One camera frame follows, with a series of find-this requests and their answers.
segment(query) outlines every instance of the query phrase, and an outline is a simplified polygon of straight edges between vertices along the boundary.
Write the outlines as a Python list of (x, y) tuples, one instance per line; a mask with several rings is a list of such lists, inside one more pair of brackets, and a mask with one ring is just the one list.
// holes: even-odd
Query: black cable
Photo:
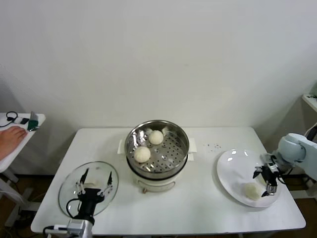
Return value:
[(79, 198), (73, 198), (73, 199), (70, 199), (67, 204), (66, 204), (66, 212), (69, 214), (70, 218), (74, 218), (73, 215), (70, 214), (70, 211), (68, 210), (68, 205), (72, 202), (72, 201), (78, 201)]
[(286, 183), (284, 183), (284, 182), (281, 180), (280, 177), (278, 177), (277, 179), (278, 179), (282, 184), (285, 184), (285, 185), (286, 185)]
[(293, 168), (291, 168), (291, 170), (286, 175), (289, 175), (292, 171), (293, 171)]
[(80, 208), (80, 201), (79, 201), (78, 206), (77, 206), (77, 212), (79, 212), (79, 208)]
[(54, 230), (54, 226), (44, 227), (43, 232), (42, 232), (44, 238), (46, 238), (46, 230)]
[[(9, 113), (15, 114), (15, 117), (14, 117), (14, 118), (13, 118), (13, 117), (9, 117), (9, 116), (8, 116)], [(18, 118), (18, 113), (14, 112), (14, 111), (10, 111), (10, 112), (7, 112), (7, 113), (5, 114), (5, 116), (6, 116), (6, 119), (10, 119), (10, 122), (7, 123), (6, 125), (0, 125), (0, 127), (6, 127), (7, 125), (10, 125), (11, 123), (13, 123), (13, 122), (15, 121), (15, 119)]]

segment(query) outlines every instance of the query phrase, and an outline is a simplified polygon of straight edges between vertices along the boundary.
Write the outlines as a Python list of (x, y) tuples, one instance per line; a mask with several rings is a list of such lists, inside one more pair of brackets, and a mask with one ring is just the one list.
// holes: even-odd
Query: small white table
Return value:
[(198, 127), (184, 130), (196, 141), (198, 152), (194, 161), (186, 164), (174, 188), (146, 194), (133, 183), (125, 156), (117, 154), (120, 139), (124, 139), (130, 129), (79, 130), (33, 220), (32, 231), (40, 233), (46, 226), (67, 224), (69, 218), (58, 205), (59, 188), (73, 169), (91, 161), (106, 161), (116, 168), (119, 175), (114, 200), (95, 216), (95, 235), (202, 235), (305, 227), (305, 219), (286, 186), (283, 185), (278, 200), (263, 209), (236, 201), (220, 184), (215, 166), (222, 152), (230, 149), (266, 152), (252, 128)]
[[(18, 116), (21, 118), (30, 118), (31, 114), (26, 113), (19, 113)], [(41, 126), (42, 123), (45, 121), (45, 115), (44, 114), (37, 114), (39, 125)], [(6, 120), (5, 113), (0, 113), (0, 125), (7, 124), (8, 121)], [(6, 130), (10, 128), (11, 126), (19, 126), (24, 129), (27, 129), (28, 122), (25, 125), (22, 124), (14, 124), (11, 123), (8, 126), (0, 127), (0, 131)], [(3, 173), (6, 177), (8, 177), (13, 182), (18, 182), (18, 178), (10, 171), (9, 166), (13, 162), (13, 160), (16, 158), (16, 156), (20, 153), (20, 151), (23, 149), (23, 147), (26, 145), (26, 143), (32, 138), (36, 131), (28, 132), (26, 137), (21, 141), (21, 143), (18, 145), (18, 147), (8, 156), (6, 156), (4, 159), (0, 161), (0, 173)], [(20, 195), (17, 191), (15, 191), (10, 186), (10, 181), (7, 183), (4, 182), (2, 179), (0, 179), (0, 190), (4, 192), (4, 195), (9, 197), (11, 200), (13, 200), (18, 205), (15, 206), (13, 209), (11, 215), (9, 216), (8, 220), (5, 223), (5, 226), (12, 227), (14, 221), (16, 220), (16, 217), (18, 215), (18, 209), (21, 206), (22, 210), (29, 210), (29, 211), (37, 211), (39, 208), (39, 203), (31, 203), (28, 202), (27, 199), (31, 195), (33, 189), (27, 188), (25, 189), (23, 195)]]

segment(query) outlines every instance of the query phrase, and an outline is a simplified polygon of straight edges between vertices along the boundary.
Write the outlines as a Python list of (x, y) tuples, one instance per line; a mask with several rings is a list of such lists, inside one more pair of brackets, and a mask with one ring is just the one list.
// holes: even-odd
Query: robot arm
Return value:
[(317, 179), (317, 144), (298, 134), (288, 134), (280, 140), (277, 152), (281, 158), (302, 168), (313, 179)]
[(264, 165), (256, 167), (253, 175), (255, 178), (262, 174), (266, 181), (266, 191), (262, 196), (275, 195), (276, 180), (294, 166), (302, 168), (308, 176), (317, 179), (317, 144), (302, 135), (290, 133), (282, 137), (278, 149), (272, 154), (262, 155), (262, 159)]

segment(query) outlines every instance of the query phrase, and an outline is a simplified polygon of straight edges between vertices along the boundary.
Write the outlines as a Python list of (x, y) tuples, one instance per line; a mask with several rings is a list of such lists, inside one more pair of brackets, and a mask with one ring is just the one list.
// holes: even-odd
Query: table leg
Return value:
[(36, 212), (40, 207), (40, 202), (29, 202), (27, 199), (31, 196), (33, 189), (32, 188), (26, 188), (24, 190), (24, 193), (22, 195), (23, 199), (26, 201), (25, 204), (17, 204), (13, 211), (11, 212), (10, 216), (8, 217), (7, 221), (5, 222), (6, 227), (12, 227), (14, 225), (14, 222), (19, 217), (19, 210), (21, 211), (33, 211)]
[(2, 174), (14, 183), (17, 183), (19, 181), (17, 176), (14, 175), (10, 168), (7, 168), (4, 172), (2, 172)]
[(17, 204), (26, 204), (27, 200), (24, 199), (17, 191), (15, 191), (9, 184), (0, 179), (0, 191), (13, 200)]

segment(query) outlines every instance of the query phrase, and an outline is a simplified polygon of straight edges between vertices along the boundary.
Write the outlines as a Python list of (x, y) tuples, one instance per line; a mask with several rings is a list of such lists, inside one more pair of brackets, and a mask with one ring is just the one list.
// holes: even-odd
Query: metal rim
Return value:
[[(159, 145), (153, 145), (148, 140), (153, 130), (164, 134), (164, 141)], [(146, 146), (151, 151), (151, 158), (144, 163), (134, 160), (134, 152), (140, 146)], [(185, 166), (189, 140), (185, 131), (175, 123), (150, 120), (128, 133), (124, 150), (128, 165), (136, 175), (149, 180), (164, 180), (175, 176)]]
[[(60, 204), (60, 202), (59, 202), (59, 196), (60, 196), (60, 193), (61, 193), (61, 189), (62, 189), (64, 183), (65, 183), (65, 182), (67, 181), (67, 179), (70, 177), (70, 175), (71, 175), (76, 169), (78, 169), (78, 168), (80, 168), (80, 167), (82, 167), (82, 166), (84, 166), (84, 165), (91, 164), (91, 163), (103, 163), (103, 164), (109, 165), (110, 167), (113, 168), (113, 170), (115, 171), (115, 174), (116, 174), (116, 176), (117, 176), (117, 178), (118, 178), (118, 183), (117, 183), (117, 186), (116, 186), (116, 188), (115, 188), (115, 192), (114, 192), (113, 198), (112, 198), (112, 200), (108, 203), (108, 205), (107, 205), (104, 209), (106, 209), (106, 208), (109, 206), (109, 204), (114, 200), (114, 197), (115, 197), (116, 194), (117, 194), (117, 191), (118, 191), (118, 188), (119, 188), (119, 175), (118, 175), (118, 172), (117, 172), (117, 170), (115, 169), (115, 167), (114, 167), (113, 165), (111, 165), (111, 164), (109, 164), (109, 163), (107, 163), (107, 162), (104, 162), (104, 161), (92, 161), (92, 162), (84, 163), (84, 164), (82, 164), (82, 165), (80, 165), (80, 166), (74, 168), (73, 171), (70, 172), (70, 173), (66, 176), (66, 178), (65, 178), (64, 181), (63, 181), (63, 183), (62, 183), (61, 186), (59, 187), (59, 191), (58, 191), (58, 206), (59, 206), (60, 210), (62, 211), (62, 213), (64, 213), (66, 216), (69, 216), (69, 215), (64, 212), (64, 210), (63, 210), (63, 208), (61, 207), (61, 204)], [(102, 209), (100, 212), (98, 212), (98, 213), (96, 213), (96, 214), (94, 213), (94, 216), (97, 215), (97, 214), (99, 214), (99, 213), (101, 213), (104, 209)]]

